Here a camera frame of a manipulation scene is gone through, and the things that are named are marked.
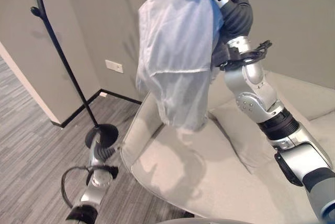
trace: silver robot arm segment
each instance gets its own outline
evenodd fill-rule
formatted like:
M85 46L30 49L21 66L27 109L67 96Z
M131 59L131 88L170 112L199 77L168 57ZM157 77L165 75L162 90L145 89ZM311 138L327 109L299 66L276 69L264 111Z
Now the silver robot arm segment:
M319 220L335 221L335 173L331 161L306 128L277 98L266 81L260 60L271 44L251 49L248 34L252 9L248 0L214 0L224 25L214 54L216 66L225 71L225 82L234 93L237 106L258 124L277 151L275 159L286 178L304 186Z

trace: light gray couch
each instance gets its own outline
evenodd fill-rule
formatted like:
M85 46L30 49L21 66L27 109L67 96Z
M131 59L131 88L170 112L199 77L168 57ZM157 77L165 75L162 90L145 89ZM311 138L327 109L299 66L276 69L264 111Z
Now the light gray couch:
M210 87L209 111L233 99L223 75ZM335 90L271 72L266 78L306 118L335 163ZM236 127L248 132L248 124L241 127L236 122ZM121 157L148 191L196 215L254 224L316 223L305 190L290 184L274 159L250 173L224 128L212 118L201 132L179 136L162 125L149 94L122 142ZM250 136L245 141L257 140Z

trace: black cable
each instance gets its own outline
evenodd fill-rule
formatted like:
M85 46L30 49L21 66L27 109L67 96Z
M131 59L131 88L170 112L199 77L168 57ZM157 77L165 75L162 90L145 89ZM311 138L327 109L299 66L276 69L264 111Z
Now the black cable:
M68 196L66 195L66 191L65 191L65 178L66 178L66 175L68 174L68 172L70 172L70 171L72 171L74 169L87 170L88 172L90 172L87 166L74 166L72 168L67 169L65 171L65 173L63 173L62 179L61 179L61 193L62 193L63 200L65 201L65 203L67 204L67 206L69 208L71 208L71 209L73 208L73 205L70 202Z
M119 171L117 167L108 166L108 165L74 166L74 167L71 167L71 168L67 169L63 173L62 178L61 178L61 193L62 193L63 200L65 201L65 203L67 204L67 206L69 208L71 208L71 209L73 208L73 204L70 202L68 196L66 195L66 191L65 191L65 179L66 179L66 176L67 176L68 172L70 172L70 171L72 171L74 169L88 171L89 178L91 178L91 176L92 176L92 174L93 174L93 172L95 170L102 169L102 170L108 171L112 175L113 179L116 179L116 176L117 176L118 171Z

